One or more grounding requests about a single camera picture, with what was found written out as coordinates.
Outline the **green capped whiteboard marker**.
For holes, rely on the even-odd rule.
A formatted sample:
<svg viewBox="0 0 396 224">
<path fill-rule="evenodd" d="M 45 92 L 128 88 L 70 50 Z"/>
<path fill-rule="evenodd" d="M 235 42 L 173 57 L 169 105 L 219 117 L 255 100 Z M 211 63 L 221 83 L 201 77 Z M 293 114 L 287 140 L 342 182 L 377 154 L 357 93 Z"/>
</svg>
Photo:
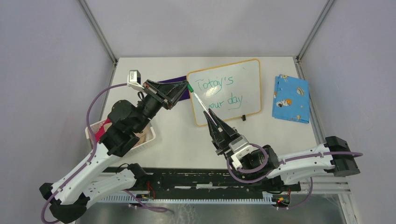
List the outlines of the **green capped whiteboard marker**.
<svg viewBox="0 0 396 224">
<path fill-rule="evenodd" d="M 200 106 L 203 108 L 204 113 L 212 120 L 212 122 L 215 124 L 215 126 L 217 126 L 216 121 L 214 120 L 214 118 L 211 116 L 208 108 L 205 106 L 205 104 L 203 103 L 203 101 L 199 98 L 199 96 L 193 92 L 192 93 L 193 96 L 197 99 L 198 103 L 200 104 Z"/>
</svg>

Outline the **yellow framed whiteboard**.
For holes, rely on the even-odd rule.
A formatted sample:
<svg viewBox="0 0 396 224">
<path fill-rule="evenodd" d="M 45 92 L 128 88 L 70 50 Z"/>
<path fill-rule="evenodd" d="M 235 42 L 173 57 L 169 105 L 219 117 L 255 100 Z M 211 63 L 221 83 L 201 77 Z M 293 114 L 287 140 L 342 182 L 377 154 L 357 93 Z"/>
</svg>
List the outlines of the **yellow framed whiteboard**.
<svg viewBox="0 0 396 224">
<path fill-rule="evenodd" d="M 262 110 L 261 63 L 249 59 L 192 71 L 187 81 L 194 90 L 191 103 L 197 126 L 205 126 L 201 102 L 222 120 L 241 118 Z"/>
</svg>

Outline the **green marker cap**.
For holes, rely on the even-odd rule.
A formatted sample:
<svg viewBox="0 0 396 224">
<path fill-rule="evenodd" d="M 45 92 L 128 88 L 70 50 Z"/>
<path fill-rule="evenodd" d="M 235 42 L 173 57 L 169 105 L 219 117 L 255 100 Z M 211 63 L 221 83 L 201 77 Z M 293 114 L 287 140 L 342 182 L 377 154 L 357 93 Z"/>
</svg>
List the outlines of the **green marker cap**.
<svg viewBox="0 0 396 224">
<path fill-rule="evenodd" d="M 194 89 L 192 88 L 192 86 L 190 84 L 187 85 L 187 88 L 189 90 L 189 92 L 193 93 Z"/>
</svg>

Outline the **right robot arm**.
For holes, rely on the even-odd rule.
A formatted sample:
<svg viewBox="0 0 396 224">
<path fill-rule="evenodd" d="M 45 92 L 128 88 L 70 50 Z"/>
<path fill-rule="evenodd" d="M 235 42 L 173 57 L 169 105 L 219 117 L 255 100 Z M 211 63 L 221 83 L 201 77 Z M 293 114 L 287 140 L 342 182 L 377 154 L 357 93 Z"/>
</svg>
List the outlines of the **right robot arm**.
<svg viewBox="0 0 396 224">
<path fill-rule="evenodd" d="M 224 155 L 230 176 L 238 182 L 253 184 L 268 179 L 273 189 L 282 190 L 324 173 L 335 177 L 360 174 L 355 158 L 363 154 L 352 152 L 348 143 L 336 136 L 327 137 L 325 143 L 313 148 L 277 156 L 270 146 L 250 143 L 211 109 L 203 114 L 216 154 Z"/>
</svg>

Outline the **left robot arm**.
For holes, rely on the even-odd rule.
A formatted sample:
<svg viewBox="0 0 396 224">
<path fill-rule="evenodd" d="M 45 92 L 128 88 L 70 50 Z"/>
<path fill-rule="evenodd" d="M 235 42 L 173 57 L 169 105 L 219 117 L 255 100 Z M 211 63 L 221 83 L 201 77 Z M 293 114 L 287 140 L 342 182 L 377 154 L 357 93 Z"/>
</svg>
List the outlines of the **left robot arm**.
<svg viewBox="0 0 396 224">
<path fill-rule="evenodd" d="M 50 210 L 54 223 L 69 224 L 79 219 L 92 205 L 113 193 L 133 187 L 143 189 L 147 184 L 144 170 L 131 164 L 120 174 L 100 182 L 93 182 L 107 167 L 119 161 L 139 142 L 141 133 L 164 108 L 172 109 L 188 89 L 186 80 L 158 83 L 131 78 L 126 86 L 144 92 L 134 105 L 127 100 L 116 102 L 107 118 L 110 126 L 96 133 L 87 126 L 90 153 L 65 177 L 55 183 L 44 183 L 40 188 L 46 200 L 44 209 Z"/>
</svg>

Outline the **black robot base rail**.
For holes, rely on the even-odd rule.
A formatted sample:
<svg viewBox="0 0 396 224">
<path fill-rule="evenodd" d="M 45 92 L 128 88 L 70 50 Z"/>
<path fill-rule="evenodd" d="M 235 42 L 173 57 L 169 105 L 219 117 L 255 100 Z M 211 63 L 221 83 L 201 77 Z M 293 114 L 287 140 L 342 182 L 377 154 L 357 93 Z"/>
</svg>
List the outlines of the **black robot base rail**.
<svg viewBox="0 0 396 224">
<path fill-rule="evenodd" d="M 264 193 L 301 190 L 299 183 L 288 186 L 279 177 L 241 183 L 226 169 L 144 168 L 144 171 L 146 175 L 128 190 L 154 193 L 155 199 L 262 199 Z"/>
</svg>

